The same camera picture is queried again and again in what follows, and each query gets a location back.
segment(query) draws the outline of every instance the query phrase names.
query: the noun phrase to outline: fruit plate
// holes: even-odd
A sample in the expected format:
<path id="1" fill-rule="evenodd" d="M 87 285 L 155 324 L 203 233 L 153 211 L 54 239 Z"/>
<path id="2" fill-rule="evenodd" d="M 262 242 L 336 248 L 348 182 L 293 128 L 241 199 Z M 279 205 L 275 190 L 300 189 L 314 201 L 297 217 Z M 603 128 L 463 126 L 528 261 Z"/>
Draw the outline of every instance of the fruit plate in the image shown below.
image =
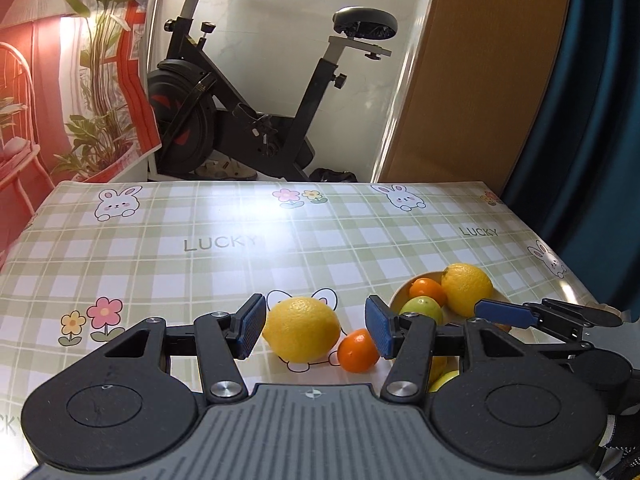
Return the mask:
<path id="1" fill-rule="evenodd" d="M 393 295 L 393 297 L 391 298 L 391 303 L 389 304 L 389 307 L 391 308 L 391 310 L 395 313 L 400 312 L 400 310 L 402 309 L 402 306 L 409 301 L 409 288 L 411 287 L 412 283 L 419 279 L 419 278 L 431 278 L 432 280 L 434 280 L 435 282 L 440 283 L 440 279 L 442 277 L 442 270 L 439 270 L 437 272 L 425 272 L 424 274 L 420 274 L 418 276 L 414 276 L 412 279 L 410 279 L 408 282 L 406 282 L 404 285 L 402 285 L 400 288 L 398 288 L 398 290 L 396 290 L 396 293 Z M 511 301 L 508 300 L 507 297 L 505 297 L 500 291 L 496 290 L 494 287 L 494 293 L 491 295 L 491 300 L 497 300 L 497 301 L 505 301 L 507 303 L 511 303 Z M 444 314 L 444 323 L 457 323 L 457 324 L 461 324 L 465 318 L 463 318 L 462 316 L 459 316 L 458 314 L 456 314 L 455 312 L 452 312 L 448 307 L 444 306 L 442 308 L 442 313 Z M 548 340 L 546 340 L 548 338 L 548 336 L 546 334 L 543 334 L 542 332 L 540 332 L 539 330 L 534 330 L 533 329 L 527 329 L 527 330 L 523 330 L 521 328 L 512 328 L 511 331 L 509 332 L 511 335 L 513 335 L 514 337 L 520 339 L 523 343 L 547 343 L 550 342 Z"/>

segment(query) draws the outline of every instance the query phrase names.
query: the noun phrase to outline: checkered tablecloth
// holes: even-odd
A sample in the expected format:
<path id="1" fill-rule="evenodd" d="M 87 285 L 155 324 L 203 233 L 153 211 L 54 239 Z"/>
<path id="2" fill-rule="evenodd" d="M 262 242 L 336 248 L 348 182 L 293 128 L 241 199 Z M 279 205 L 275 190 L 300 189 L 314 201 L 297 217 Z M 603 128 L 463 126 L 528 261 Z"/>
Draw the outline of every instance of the checkered tablecloth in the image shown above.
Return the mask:
<path id="1" fill-rule="evenodd" d="M 33 464 L 19 427 L 30 391 L 149 316 L 187 324 L 234 312 L 254 292 L 280 291 L 270 301 L 316 293 L 337 298 L 349 333 L 364 327 L 369 294 L 388 301 L 413 276 L 453 262 L 482 267 L 517 303 L 594 303 L 482 183 L 128 186 L 60 184 L 0 272 L 0 449 L 21 456 L 3 479 Z M 258 381 L 379 387 L 389 370 L 380 361 L 364 376 L 331 363 L 293 373 L 307 366 L 285 364 L 263 340 L 238 364 L 250 390 Z M 200 389 L 194 358 L 175 358 L 172 374 Z"/>

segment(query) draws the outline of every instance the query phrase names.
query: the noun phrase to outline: yellow flower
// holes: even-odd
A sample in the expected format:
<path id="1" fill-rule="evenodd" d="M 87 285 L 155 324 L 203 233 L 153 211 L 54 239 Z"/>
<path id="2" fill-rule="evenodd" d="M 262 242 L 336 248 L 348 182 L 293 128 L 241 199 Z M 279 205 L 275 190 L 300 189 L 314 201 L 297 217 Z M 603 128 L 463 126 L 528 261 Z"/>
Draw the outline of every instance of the yellow flower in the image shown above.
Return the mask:
<path id="1" fill-rule="evenodd" d="M 80 316 L 80 313 L 74 310 L 71 314 L 62 316 L 60 323 L 62 323 L 62 333 L 64 335 L 78 335 L 82 332 L 82 325 L 86 323 L 86 318 Z"/>
<path id="2" fill-rule="evenodd" d="M 315 198 L 320 198 L 322 195 L 320 194 L 319 191 L 315 191 L 315 190 L 311 191 L 307 189 L 302 192 L 302 196 L 306 196 L 309 200 L 313 200 Z"/>

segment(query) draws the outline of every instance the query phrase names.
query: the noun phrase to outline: curtain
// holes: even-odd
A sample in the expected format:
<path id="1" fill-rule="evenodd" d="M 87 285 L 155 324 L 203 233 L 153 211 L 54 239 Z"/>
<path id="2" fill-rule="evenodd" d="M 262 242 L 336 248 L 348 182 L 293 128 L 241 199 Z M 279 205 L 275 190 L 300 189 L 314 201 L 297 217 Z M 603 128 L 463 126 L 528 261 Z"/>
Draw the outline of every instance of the curtain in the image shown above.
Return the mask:
<path id="1" fill-rule="evenodd" d="M 570 0 L 502 199 L 597 300 L 640 315 L 640 0 Z"/>

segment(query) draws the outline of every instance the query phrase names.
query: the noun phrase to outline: lampshade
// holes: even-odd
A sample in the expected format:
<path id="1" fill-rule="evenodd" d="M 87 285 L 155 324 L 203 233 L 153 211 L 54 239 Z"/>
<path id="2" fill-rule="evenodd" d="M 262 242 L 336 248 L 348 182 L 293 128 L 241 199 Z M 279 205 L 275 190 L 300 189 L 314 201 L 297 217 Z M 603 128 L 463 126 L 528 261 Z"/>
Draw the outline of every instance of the lampshade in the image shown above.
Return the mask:
<path id="1" fill-rule="evenodd" d="M 14 0 L 0 23 L 0 28 L 52 16 L 74 16 L 75 14 L 65 0 Z"/>

